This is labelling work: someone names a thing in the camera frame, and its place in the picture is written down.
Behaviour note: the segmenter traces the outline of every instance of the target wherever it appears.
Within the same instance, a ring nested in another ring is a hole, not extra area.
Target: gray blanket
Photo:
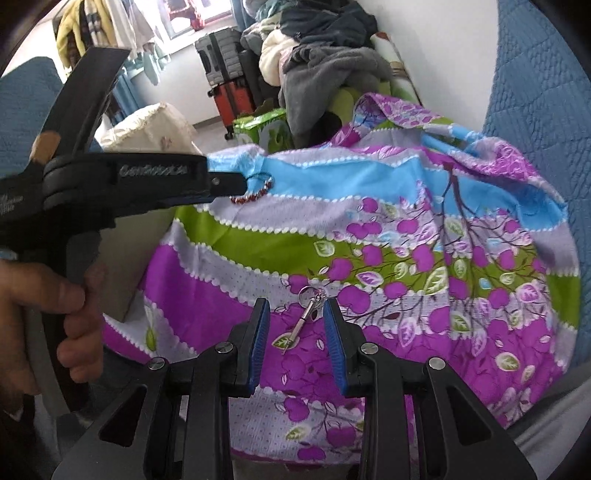
[[[279,103],[287,108],[287,122],[298,148],[304,146],[306,134],[342,85],[360,93],[377,92],[380,81],[392,75],[388,62],[371,48],[314,45],[294,49],[284,73]]]

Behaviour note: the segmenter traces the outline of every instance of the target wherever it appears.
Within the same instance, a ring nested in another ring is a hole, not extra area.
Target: floral fabric
[[[568,368],[579,277],[567,206],[506,142],[368,94],[320,148],[267,156],[250,146],[209,160],[212,170],[270,173],[274,187],[250,204],[180,208],[129,319],[109,322],[105,340],[139,361],[189,358],[266,297],[260,386],[230,404],[238,453],[359,460],[363,401],[340,395],[322,319],[282,355],[306,285],[336,297],[347,321],[396,356],[444,358],[505,427]]]

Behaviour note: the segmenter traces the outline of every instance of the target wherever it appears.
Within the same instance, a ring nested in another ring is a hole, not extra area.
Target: suitcase
[[[242,34],[234,27],[226,27],[205,35],[195,42],[195,49],[201,57],[209,85],[242,77],[242,66],[238,54]]]
[[[246,80],[242,77],[222,83],[210,90],[207,95],[215,100],[224,127],[228,130],[224,138],[231,140],[234,138],[234,120],[242,113],[251,114],[255,111]]]

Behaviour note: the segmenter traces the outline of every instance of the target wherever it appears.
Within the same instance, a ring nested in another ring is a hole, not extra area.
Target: blue stripe
[[[265,172],[274,178],[273,194],[327,200],[360,196],[399,203],[403,197],[414,203],[417,201],[417,180],[422,180],[433,196],[442,196],[449,183],[446,171],[425,169],[418,157],[397,167],[354,157],[338,163],[302,166],[245,153],[234,157],[213,155],[209,157],[209,168],[213,171],[240,171],[246,176]],[[553,228],[566,218],[566,205],[559,205],[534,186],[499,179],[497,183],[505,184],[500,188],[465,176],[459,176],[458,180],[463,203],[478,217],[505,209],[530,230]],[[260,188],[258,182],[250,185],[250,189]],[[445,196],[445,211],[447,215],[460,214],[452,188]]]

